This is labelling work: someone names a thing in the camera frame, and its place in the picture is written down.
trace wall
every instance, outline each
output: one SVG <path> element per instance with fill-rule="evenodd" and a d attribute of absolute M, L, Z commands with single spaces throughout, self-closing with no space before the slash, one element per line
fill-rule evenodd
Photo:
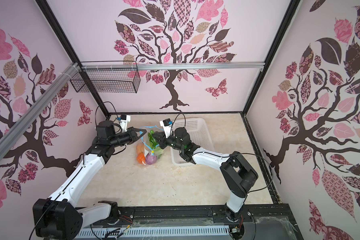
<path fill-rule="evenodd" d="M 81 61 L 156 64 L 264 61 L 289 1 L 76 0 L 49 4 Z M 118 104 L 116 110 L 121 112 L 242 111 L 258 69 L 139 74 L 137 94 L 100 96 L 114 104 L 127 103 Z"/>
<path fill-rule="evenodd" d="M 302 2 L 248 117 L 304 239 L 360 239 L 360 0 Z"/>
<path fill-rule="evenodd" d="M 70 63 L 33 0 L 0 1 L 0 138 Z M 33 204 L 90 146 L 96 106 L 68 83 L 0 162 L 0 239 L 28 239 Z"/>

